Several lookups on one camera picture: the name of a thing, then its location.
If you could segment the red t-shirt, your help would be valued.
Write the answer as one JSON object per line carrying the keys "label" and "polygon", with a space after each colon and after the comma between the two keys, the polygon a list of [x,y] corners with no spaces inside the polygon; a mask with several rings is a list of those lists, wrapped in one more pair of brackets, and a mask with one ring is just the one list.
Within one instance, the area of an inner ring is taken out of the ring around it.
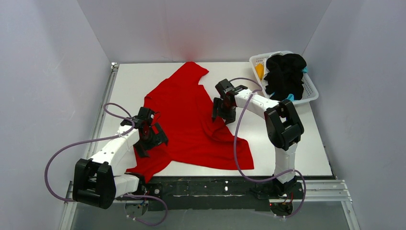
{"label": "red t-shirt", "polygon": [[144,107],[158,112],[158,122],[168,145],[149,151],[150,157],[136,157],[138,174],[148,182],[172,161],[221,170],[252,170],[254,162],[245,139],[236,138],[221,118],[212,121],[213,101],[199,84],[208,70],[195,62],[183,64],[144,98]]}

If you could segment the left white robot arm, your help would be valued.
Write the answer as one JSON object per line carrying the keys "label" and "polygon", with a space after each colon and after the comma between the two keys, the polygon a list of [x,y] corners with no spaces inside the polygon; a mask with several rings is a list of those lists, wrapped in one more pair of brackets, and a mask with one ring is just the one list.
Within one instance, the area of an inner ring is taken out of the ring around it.
{"label": "left white robot arm", "polygon": [[149,157],[151,149],[168,143],[159,123],[154,123],[154,116],[153,110],[141,107],[137,115],[120,123],[116,138],[89,159],[78,160],[74,170],[74,201],[107,209],[117,197],[138,190],[140,178],[126,173],[137,165],[130,154]]}

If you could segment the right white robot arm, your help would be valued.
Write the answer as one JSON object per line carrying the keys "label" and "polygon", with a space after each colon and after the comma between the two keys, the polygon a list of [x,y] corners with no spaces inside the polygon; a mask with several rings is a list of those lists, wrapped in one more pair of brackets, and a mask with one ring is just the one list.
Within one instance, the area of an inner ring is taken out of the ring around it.
{"label": "right white robot arm", "polygon": [[292,195],[297,183],[295,170],[295,152],[304,126],[290,100],[275,101],[251,91],[246,86],[234,86],[224,79],[215,86],[219,97],[213,101],[212,119],[218,117],[225,124],[236,120],[236,108],[250,111],[263,118],[267,136],[275,147],[275,170],[269,179],[255,180],[264,183],[265,190],[274,196]]}

